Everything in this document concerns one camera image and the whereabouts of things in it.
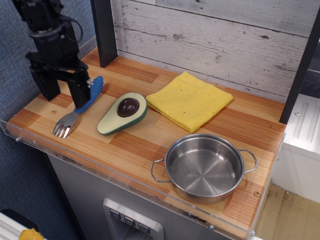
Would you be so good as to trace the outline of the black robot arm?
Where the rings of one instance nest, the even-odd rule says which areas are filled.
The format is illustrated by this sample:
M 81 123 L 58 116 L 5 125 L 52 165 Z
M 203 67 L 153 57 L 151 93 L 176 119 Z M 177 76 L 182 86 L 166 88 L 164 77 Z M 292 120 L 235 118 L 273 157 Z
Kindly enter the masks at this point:
M 88 66 L 78 58 L 74 19 L 61 14 L 59 0 L 14 0 L 13 5 L 27 23 L 28 35 L 37 49 L 25 57 L 42 95 L 53 100 L 61 92 L 58 82 L 64 81 L 75 107 L 82 108 L 91 98 L 91 81 Z

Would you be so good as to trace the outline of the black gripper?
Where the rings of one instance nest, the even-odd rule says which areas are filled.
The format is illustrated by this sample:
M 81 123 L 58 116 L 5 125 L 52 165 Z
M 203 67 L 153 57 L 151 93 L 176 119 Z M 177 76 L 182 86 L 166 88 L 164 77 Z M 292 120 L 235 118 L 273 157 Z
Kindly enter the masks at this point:
M 91 99 L 88 66 L 78 58 L 79 47 L 71 21 L 58 21 L 43 30 L 28 31 L 36 52 L 28 52 L 30 72 L 48 101 L 60 94 L 58 80 L 67 82 L 76 109 Z

